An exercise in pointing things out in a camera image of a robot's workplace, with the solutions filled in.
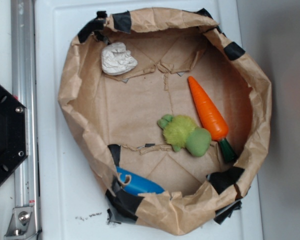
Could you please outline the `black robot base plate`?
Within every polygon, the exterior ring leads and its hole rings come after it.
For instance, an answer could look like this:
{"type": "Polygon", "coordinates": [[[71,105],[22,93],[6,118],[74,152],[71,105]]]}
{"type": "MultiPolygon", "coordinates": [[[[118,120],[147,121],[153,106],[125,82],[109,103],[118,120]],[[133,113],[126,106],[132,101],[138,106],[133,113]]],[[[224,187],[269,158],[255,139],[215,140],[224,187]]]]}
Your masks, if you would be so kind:
{"type": "Polygon", "coordinates": [[[27,158],[27,108],[0,85],[0,186],[27,158]]]}

